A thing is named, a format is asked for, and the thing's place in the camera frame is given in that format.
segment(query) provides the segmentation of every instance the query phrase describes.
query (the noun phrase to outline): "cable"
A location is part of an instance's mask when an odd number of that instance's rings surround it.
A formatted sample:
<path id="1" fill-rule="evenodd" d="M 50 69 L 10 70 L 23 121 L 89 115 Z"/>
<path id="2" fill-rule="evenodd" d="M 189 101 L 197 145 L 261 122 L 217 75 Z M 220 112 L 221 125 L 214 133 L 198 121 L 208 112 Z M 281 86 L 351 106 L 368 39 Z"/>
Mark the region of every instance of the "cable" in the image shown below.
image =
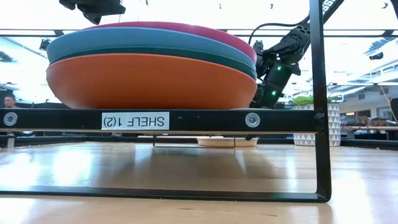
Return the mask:
<path id="1" fill-rule="evenodd" d="M 391 107 L 391 100 L 389 100 L 389 99 L 387 98 L 386 93 L 384 92 L 383 86 L 380 86 L 380 89 L 381 89 L 381 91 L 383 92 L 384 97 L 386 97 L 386 100 L 387 100 L 387 103 L 388 103 L 388 107 L 390 107 L 390 110 L 391 110 L 391 113 L 392 113 L 392 117 L 394 118 L 394 120 L 395 120 L 395 122 L 396 122 L 396 124 L 397 124 L 397 123 L 398 123 L 398 120 L 397 120 L 396 115 L 394 114 L 394 111 L 392 110 L 392 107 Z"/>
<path id="2" fill-rule="evenodd" d="M 122 18 L 122 14 L 119 14 L 119 22 L 118 23 L 120 23 L 121 18 Z"/>
<path id="3" fill-rule="evenodd" d="M 305 19 L 303 19 L 302 21 L 300 21 L 300 22 L 298 22 L 298 23 L 296 23 L 296 24 L 281 24 L 281 23 L 276 23 L 276 22 L 270 22 L 270 23 L 266 23 L 266 24 L 261 24 L 261 25 L 257 26 L 257 27 L 253 30 L 253 32 L 250 34 L 250 37 L 249 37 L 249 45 L 250 45 L 250 43 L 251 43 L 251 39 L 253 38 L 254 33 L 255 33 L 257 30 L 259 30 L 260 28 L 262 28 L 262 27 L 265 27 L 265 26 L 294 27 L 294 26 L 298 26 L 298 25 L 301 25 L 301 24 L 307 22 L 309 18 L 310 18 L 310 16 L 307 16 Z"/>

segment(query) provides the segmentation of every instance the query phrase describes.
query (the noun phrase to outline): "pink plate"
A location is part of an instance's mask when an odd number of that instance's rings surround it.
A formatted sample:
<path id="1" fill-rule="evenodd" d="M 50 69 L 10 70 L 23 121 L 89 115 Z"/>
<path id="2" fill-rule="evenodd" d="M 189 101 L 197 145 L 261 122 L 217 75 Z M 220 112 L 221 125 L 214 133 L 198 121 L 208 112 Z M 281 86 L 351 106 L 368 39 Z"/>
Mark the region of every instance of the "pink plate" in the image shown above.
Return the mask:
<path id="1" fill-rule="evenodd" d="M 245 41 L 235 37 L 234 35 L 228 34 L 226 32 L 211 29 L 202 26 L 193 26 L 189 24 L 182 24 L 178 22 L 118 22 L 113 24 L 104 24 L 94 27 L 89 27 L 87 29 L 93 28 L 101 28 L 101 27 L 145 27 L 145 28 L 155 28 L 155 29 L 167 29 L 174 30 L 179 32 L 185 32 L 188 34 L 199 35 L 202 37 L 207 37 L 209 39 L 220 41 L 224 44 L 228 44 L 231 47 L 234 47 L 247 56 L 251 58 L 251 60 L 255 63 L 257 60 L 257 55 L 254 49 L 247 44 Z"/>

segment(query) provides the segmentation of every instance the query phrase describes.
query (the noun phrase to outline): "shelf label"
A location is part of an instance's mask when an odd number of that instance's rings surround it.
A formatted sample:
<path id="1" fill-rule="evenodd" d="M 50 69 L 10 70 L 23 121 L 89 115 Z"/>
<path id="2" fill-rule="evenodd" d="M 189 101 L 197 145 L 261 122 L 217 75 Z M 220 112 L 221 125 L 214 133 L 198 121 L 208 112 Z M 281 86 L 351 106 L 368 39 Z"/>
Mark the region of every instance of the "shelf label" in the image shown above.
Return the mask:
<path id="1" fill-rule="evenodd" d="M 169 130 L 169 112 L 102 113 L 102 130 Z"/>

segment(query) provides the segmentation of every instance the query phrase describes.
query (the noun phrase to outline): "bolt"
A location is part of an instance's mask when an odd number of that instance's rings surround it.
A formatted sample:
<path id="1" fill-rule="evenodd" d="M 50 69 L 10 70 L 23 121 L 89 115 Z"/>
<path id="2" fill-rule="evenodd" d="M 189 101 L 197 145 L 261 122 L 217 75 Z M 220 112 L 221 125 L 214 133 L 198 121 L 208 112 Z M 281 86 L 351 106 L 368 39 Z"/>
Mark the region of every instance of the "bolt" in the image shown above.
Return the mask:
<path id="1" fill-rule="evenodd" d="M 6 126 L 13 126 L 17 123 L 18 116 L 14 112 L 8 112 L 4 118 L 3 122 Z"/>
<path id="2" fill-rule="evenodd" d="M 255 128 L 260 125 L 260 116 L 256 113 L 249 113 L 246 115 L 245 122 L 250 128 Z"/>

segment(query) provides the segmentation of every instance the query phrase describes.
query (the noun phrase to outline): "plate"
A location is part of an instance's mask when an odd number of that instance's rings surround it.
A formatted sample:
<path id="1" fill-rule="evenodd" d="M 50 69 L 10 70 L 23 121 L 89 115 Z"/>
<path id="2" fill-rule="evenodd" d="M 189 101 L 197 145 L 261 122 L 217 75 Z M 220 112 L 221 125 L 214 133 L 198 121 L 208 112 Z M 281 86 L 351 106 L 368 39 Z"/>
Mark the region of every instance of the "plate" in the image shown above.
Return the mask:
<path id="1" fill-rule="evenodd" d="M 211 29 L 208 27 L 182 24 L 178 22 L 136 21 L 136 22 L 117 22 L 112 24 L 104 24 L 104 25 L 89 27 L 87 29 L 104 28 L 104 27 L 146 27 L 146 28 L 174 30 L 174 31 L 185 32 L 188 34 L 195 34 L 202 37 L 207 37 L 213 40 L 220 41 L 224 44 L 228 44 L 245 53 L 247 56 L 249 56 L 252 59 L 253 62 L 256 62 L 257 60 L 256 51 L 254 51 L 254 49 L 245 41 L 227 32 Z"/>
<path id="2" fill-rule="evenodd" d="M 224 137 L 199 137 L 198 145 L 204 147 L 255 147 L 258 138 L 246 140 L 245 138 L 224 138 Z"/>
<path id="3" fill-rule="evenodd" d="M 67 55 L 89 50 L 126 47 L 176 47 L 224 55 L 256 69 L 256 64 L 246 54 L 227 44 L 183 32 L 141 27 L 109 27 L 88 29 L 63 35 L 47 47 L 50 63 Z"/>
<path id="4" fill-rule="evenodd" d="M 245 108 L 257 89 L 233 68 L 153 54 L 69 58 L 48 67 L 47 82 L 67 106 L 93 109 Z"/>
<path id="5" fill-rule="evenodd" d="M 250 67 L 250 65 L 239 62 L 232 58 L 225 57 L 222 55 L 200 52 L 197 50 L 175 49 L 170 47 L 126 47 L 123 49 L 91 50 L 87 52 L 80 52 L 76 54 L 67 55 L 65 57 L 59 58 L 59 60 L 65 60 L 68 58 L 79 57 L 84 55 L 117 54 L 117 53 L 158 54 L 158 55 L 169 55 L 169 56 L 178 56 L 178 57 L 186 57 L 198 60 L 205 60 L 207 62 L 213 62 L 219 65 L 225 65 L 227 67 L 239 70 L 249 75 L 254 80 L 257 80 L 257 73 L 253 68 Z"/>

